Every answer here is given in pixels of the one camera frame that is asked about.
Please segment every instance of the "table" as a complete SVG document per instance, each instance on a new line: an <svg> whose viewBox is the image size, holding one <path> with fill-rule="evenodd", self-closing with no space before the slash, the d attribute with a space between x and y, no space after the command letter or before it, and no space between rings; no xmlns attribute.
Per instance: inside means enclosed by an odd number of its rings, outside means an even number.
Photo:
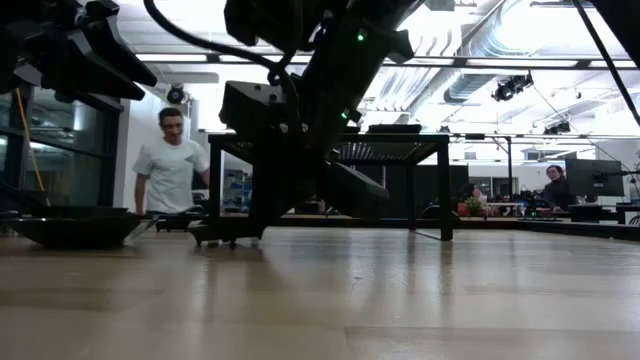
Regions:
<svg viewBox="0 0 640 360"><path fill-rule="evenodd" d="M212 169L222 168L222 151L253 164L252 144L243 141L236 134L209 134L209 143ZM450 184L448 134L343 134L336 149L339 151L336 161L344 165L401 166L406 169L407 217L410 230L416 230L414 168L433 154L437 154L438 157L438 198L451 198L450 187L440 186ZM225 218L220 216L221 186L219 174L212 172L210 189L213 191L209 196L209 222L215 226L224 226L225 221ZM451 212L451 203L441 201L439 239L442 241L453 239Z"/></svg>
<svg viewBox="0 0 640 360"><path fill-rule="evenodd" d="M527 204L525 203L486 203L484 204L485 206L488 207L508 207L510 209L516 209L516 213L518 211L518 208L523 209L522 211L522 215L516 214L517 216L524 216L524 210L526 210L527 208Z"/></svg>

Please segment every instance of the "cable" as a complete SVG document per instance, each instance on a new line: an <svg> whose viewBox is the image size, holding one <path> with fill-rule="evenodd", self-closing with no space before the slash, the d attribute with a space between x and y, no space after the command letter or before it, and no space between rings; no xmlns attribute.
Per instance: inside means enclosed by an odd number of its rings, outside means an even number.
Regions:
<svg viewBox="0 0 640 360"><path fill-rule="evenodd" d="M45 200L47 202L47 206L51 207L51 203L49 202L49 196L44 188L44 184L42 182L42 177L40 176L40 170L38 169L38 161L36 160L36 153L33 151L31 147L31 134L29 133L29 125L27 124L27 116L24 114L24 106L22 105L22 94L20 93L20 89L16 88L16 95L18 97L18 108L20 109L20 117L22 118L22 125L24 126L24 138L29 144L29 150L31 151L31 161L33 162L33 169L36 172L36 178L38 179L38 186L40 187L40 191L45 194Z"/></svg>
<svg viewBox="0 0 640 360"><path fill-rule="evenodd" d="M286 73L286 68L293 60L293 57L296 55L298 51L298 47L302 43L304 36L304 11L302 6L302 0L290 0L291 5L293 7L294 13L294 23L293 23L293 36L291 41L291 48L285 52L280 62L278 62L276 69L271 69L269 71L269 75L267 75L267 80L269 80L269 84L271 85L280 85L280 79L276 79L278 76L278 71L282 70Z"/></svg>
<svg viewBox="0 0 640 360"><path fill-rule="evenodd" d="M211 51L215 51L215 52L219 52L219 53L223 53L223 54L227 54L227 55L232 55L232 56L237 56L239 58L245 59L245 60L249 60L251 62L254 62L258 65L264 66L267 69L274 71L278 74L278 77L280 78L280 80L282 81L282 90L284 91L285 95L287 96L287 105L288 105L288 110L289 110L289 116L291 117L291 121L293 122L299 122L299 115L298 115L298 103L299 103L299 98L298 98L298 92L296 91L295 86L293 85L293 81L291 80L291 77L289 76L289 74L287 74L286 70L282 67L278 66L278 63L275 63L263 56L260 56L256 53L253 53L251 51L247 51L244 49L238 49L235 48L233 46L229 46L229 45L224 45L224 44L219 44L219 43L215 43L212 41L208 41L208 40L204 40L201 39L197 36L191 35L188 32L182 30L181 28L179 28L178 26L174 25L171 21L169 21L169 19L167 19L162 12L160 12L160 10L158 10L158 7L156 6L154 0L144 0L144 7L147 10L147 12L149 13L149 16L151 16L151 18L161 27L163 28L166 32L168 32L169 34L177 37L178 39L187 42L191 45L195 45L198 47L201 47L203 49L207 49L207 50L211 50Z"/></svg>
<svg viewBox="0 0 640 360"><path fill-rule="evenodd" d="M580 17L582 18L584 25L587 27L587 31L589 31L589 34L593 38L593 41L596 43L596 47L598 48L598 51L600 51L602 58L607 63L609 72L611 72L611 76L613 77L613 80L616 82L616 85L620 90L620 94L622 94L624 101L627 103L627 107L629 107L629 111L631 111L631 115L633 115L633 118L638 123L638 126L640 126L640 115L638 115L638 110L636 109L636 105L633 103L633 99L631 99L631 95L629 95L629 91L627 91L627 87L624 85L624 82L622 81L622 78L620 77L620 74L618 73L618 70L616 69L616 66L613 63L611 56L609 56L609 53L607 52L607 48L604 46L604 43L600 39L600 36L598 36L598 32L596 31L596 28L593 27L591 20L589 20L589 15L587 15L587 12L584 11L584 7L580 3L580 0L572 0L572 1L573 1L573 5L575 5L576 9L578 10L578 14L580 14Z"/></svg>

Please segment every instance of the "black tray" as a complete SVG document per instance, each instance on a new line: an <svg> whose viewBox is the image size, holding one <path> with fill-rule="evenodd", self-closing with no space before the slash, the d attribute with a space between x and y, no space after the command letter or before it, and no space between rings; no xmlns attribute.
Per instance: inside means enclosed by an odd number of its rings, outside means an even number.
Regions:
<svg viewBox="0 0 640 360"><path fill-rule="evenodd" d="M127 214L126 208L95 207L95 206L52 206L38 207L31 209L31 216L34 218L117 218Z"/></svg>
<svg viewBox="0 0 640 360"><path fill-rule="evenodd" d="M12 219L5 225L20 235L51 249L105 249L124 245L141 223L135 217L92 219Z"/></svg>

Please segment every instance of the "ceiling light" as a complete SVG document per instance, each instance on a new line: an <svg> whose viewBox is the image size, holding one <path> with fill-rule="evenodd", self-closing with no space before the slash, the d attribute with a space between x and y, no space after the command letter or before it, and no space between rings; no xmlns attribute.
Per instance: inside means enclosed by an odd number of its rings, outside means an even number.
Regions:
<svg viewBox="0 0 640 360"><path fill-rule="evenodd" d="M547 59L469 59L469 67L495 68L571 68L578 64L575 60L547 60Z"/></svg>
<svg viewBox="0 0 640 360"><path fill-rule="evenodd" d="M280 60L282 60L282 55L267 55L265 58L273 62L280 62ZM311 55L296 55L291 59L290 63L308 64L309 61L311 61Z"/></svg>
<svg viewBox="0 0 640 360"><path fill-rule="evenodd" d="M507 81L501 81L498 83L498 89L491 94L491 97L495 101L509 101L514 96L520 94L524 89L533 86L533 77L531 72L528 75L512 76Z"/></svg>
<svg viewBox="0 0 640 360"><path fill-rule="evenodd" d="M629 69L629 70L636 70L638 67L636 66L636 63L634 63L632 60L616 60L613 62L613 65L616 67L616 69ZM607 69L607 62L603 61L603 60L599 60L599 61L592 61L589 64L590 68L604 68Z"/></svg>
<svg viewBox="0 0 640 360"><path fill-rule="evenodd" d="M422 65L422 66L451 66L454 59L437 59L437 58L413 58L401 65ZM395 64L393 61L386 59L385 64Z"/></svg>
<svg viewBox="0 0 640 360"><path fill-rule="evenodd" d="M144 62L207 62L205 54L138 54Z"/></svg>
<svg viewBox="0 0 640 360"><path fill-rule="evenodd" d="M219 59L221 62L250 62L247 59L239 58L233 55L220 55Z"/></svg>

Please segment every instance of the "desk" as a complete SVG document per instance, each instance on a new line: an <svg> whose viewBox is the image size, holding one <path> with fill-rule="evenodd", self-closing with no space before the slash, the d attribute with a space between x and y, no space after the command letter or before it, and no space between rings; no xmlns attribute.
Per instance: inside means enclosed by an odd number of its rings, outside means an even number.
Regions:
<svg viewBox="0 0 640 360"><path fill-rule="evenodd" d="M616 205L616 212L618 214L618 224L626 225L627 213L633 212L633 213L640 214L640 206L639 205Z"/></svg>
<svg viewBox="0 0 640 360"><path fill-rule="evenodd" d="M486 203L484 204L487 207L507 207L511 209L516 209L516 216L524 216L524 210L527 208L527 204L525 203ZM522 209L522 215L517 213L518 208Z"/></svg>
<svg viewBox="0 0 640 360"><path fill-rule="evenodd" d="M249 164L253 164L252 147L235 134L210 134L211 168L220 169L221 153L225 151ZM401 166L406 169L406 198L408 228L415 230L414 168L429 156L438 156L438 184L450 184L449 135L422 134L343 134L336 145L339 154L336 161L344 165ZM209 224L213 239L219 238L216 227L224 227L225 218L220 216L220 176L211 172L209 197ZM439 186L438 198L450 199L449 186ZM453 239L452 207L449 201L440 204L440 240Z"/></svg>

